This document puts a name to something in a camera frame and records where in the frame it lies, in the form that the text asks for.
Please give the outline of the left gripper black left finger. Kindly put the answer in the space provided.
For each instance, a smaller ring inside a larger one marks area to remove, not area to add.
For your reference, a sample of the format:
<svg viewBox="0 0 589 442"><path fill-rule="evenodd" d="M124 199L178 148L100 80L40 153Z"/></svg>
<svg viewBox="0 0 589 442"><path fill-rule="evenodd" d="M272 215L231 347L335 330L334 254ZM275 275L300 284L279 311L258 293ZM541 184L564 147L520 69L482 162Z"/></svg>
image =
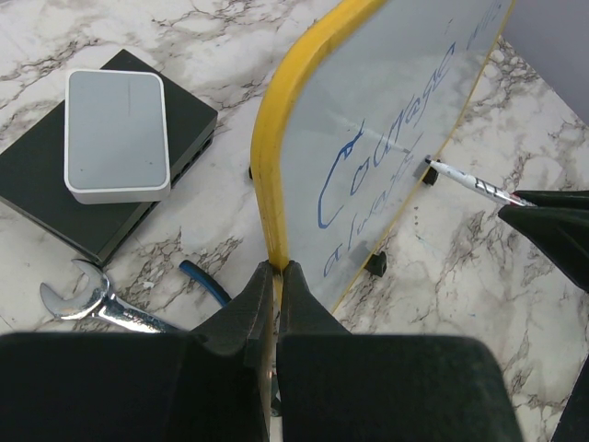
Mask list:
<svg viewBox="0 0 589 442"><path fill-rule="evenodd" d="M266 441L272 268L191 331L1 338L5 441Z"/></svg>

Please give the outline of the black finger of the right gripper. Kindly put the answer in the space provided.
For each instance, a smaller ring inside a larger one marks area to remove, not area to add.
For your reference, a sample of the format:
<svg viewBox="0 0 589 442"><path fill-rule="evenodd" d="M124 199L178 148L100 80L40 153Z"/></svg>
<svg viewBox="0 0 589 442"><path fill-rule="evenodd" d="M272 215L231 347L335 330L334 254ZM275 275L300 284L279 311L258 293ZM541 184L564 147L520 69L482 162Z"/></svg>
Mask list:
<svg viewBox="0 0 589 442"><path fill-rule="evenodd" d="M533 207L506 205L498 217L524 235L577 287L588 289L588 192L518 191Z"/></svg>

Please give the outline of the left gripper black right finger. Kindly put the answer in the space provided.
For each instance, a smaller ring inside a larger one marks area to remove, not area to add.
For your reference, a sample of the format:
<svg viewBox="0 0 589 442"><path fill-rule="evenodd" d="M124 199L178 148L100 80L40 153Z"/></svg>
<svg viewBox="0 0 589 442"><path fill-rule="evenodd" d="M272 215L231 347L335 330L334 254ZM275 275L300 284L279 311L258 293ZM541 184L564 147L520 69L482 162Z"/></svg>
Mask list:
<svg viewBox="0 0 589 442"><path fill-rule="evenodd" d="M464 336L354 334L283 273L277 374L286 441L519 441L502 371Z"/></svg>

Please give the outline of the blue whiteboard marker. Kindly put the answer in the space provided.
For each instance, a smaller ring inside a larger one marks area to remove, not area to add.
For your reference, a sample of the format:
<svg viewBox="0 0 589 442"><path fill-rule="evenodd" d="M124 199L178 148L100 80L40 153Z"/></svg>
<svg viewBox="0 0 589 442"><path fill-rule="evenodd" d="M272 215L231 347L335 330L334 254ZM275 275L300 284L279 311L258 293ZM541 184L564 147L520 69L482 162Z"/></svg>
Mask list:
<svg viewBox="0 0 589 442"><path fill-rule="evenodd" d="M497 204L513 205L519 207L536 206L535 204L517 196L512 192L498 188L497 186L488 183L485 180L468 174L462 170L456 169L443 162L431 160L427 157L425 158L425 163L428 164L432 169L436 170L439 174L446 176L447 178L459 183L463 187L481 196L484 196L485 198L490 199Z"/></svg>

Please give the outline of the yellow framed whiteboard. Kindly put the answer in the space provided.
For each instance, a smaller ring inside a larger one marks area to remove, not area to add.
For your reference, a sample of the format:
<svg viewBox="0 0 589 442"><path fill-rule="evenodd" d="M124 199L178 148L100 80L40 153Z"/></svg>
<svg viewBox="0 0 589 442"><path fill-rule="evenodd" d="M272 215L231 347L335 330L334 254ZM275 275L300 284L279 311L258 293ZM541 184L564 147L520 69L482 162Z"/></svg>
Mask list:
<svg viewBox="0 0 589 442"><path fill-rule="evenodd" d="M251 169L268 256L335 309L450 139L510 1L342 1L278 65Z"/></svg>

